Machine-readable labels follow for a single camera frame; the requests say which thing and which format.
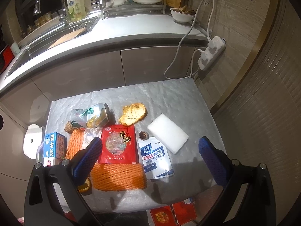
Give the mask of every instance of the alcohol wipe packet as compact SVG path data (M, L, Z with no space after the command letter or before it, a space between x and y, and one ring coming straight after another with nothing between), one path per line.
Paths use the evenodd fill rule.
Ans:
M158 179L174 175L166 147L155 137L138 139L147 179Z

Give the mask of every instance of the faucet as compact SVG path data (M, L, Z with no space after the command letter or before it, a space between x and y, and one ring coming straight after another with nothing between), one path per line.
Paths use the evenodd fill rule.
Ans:
M60 22L65 22L68 24L70 22L69 12L66 7L65 0L61 0L62 6L63 6L63 15L60 16ZM35 9L33 11L34 15L37 15L41 13L40 10L40 0L36 0Z

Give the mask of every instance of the gray cloth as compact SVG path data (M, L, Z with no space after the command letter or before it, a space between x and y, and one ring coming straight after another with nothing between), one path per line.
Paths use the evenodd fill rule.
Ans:
M207 136L217 149L225 151L225 148L210 111L192 79L123 86L53 101L46 133L59 132L69 138L64 127L72 109L107 103L118 120L122 107L136 102L143 103L147 108L145 119L135 124L137 137L140 131L147 131L146 127L164 113L188 134L189 139L176 155L168 151L174 176L147 180L147 188L143 190L104 192L92 189L92 193L84 199L95 212L133 212L170 205L215 184L198 152L198 141ZM63 209L67 209L59 185L56 184L55 189Z

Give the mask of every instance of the blue gripper pad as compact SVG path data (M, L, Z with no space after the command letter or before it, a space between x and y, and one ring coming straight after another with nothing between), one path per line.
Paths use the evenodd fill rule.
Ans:
M216 149L207 137L200 138L199 152L216 183L225 188L231 176L231 161L228 156Z
M86 149L79 150L71 162L73 167L73 182L76 186L83 185L96 161L102 153L102 141L95 137Z

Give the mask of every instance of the blue carton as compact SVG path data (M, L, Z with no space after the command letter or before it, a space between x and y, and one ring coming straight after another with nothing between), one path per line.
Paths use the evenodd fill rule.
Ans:
M60 133L45 135L44 142L44 166L58 165L64 160L65 136Z

